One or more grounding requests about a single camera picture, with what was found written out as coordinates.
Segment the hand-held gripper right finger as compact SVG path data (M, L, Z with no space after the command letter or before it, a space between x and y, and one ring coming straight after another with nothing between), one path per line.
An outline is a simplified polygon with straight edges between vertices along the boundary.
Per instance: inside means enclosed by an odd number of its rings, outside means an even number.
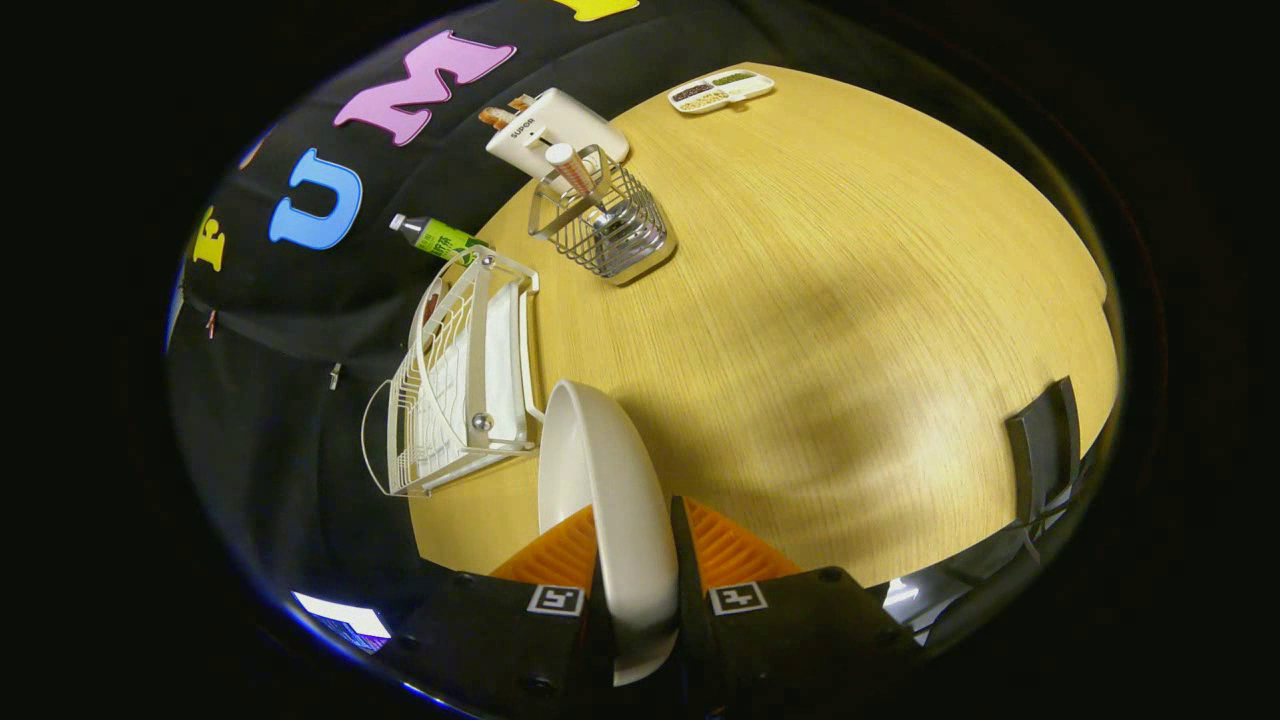
M838 566L803 569L694 498L669 516L689 717L873 717L924 664L882 597Z

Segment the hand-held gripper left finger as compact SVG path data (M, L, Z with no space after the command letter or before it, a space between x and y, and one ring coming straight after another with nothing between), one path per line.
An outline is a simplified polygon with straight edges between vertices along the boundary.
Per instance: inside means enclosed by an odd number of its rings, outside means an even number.
M461 712L585 719L612 687L614 642L591 507L494 571L457 571L394 629L384 664Z

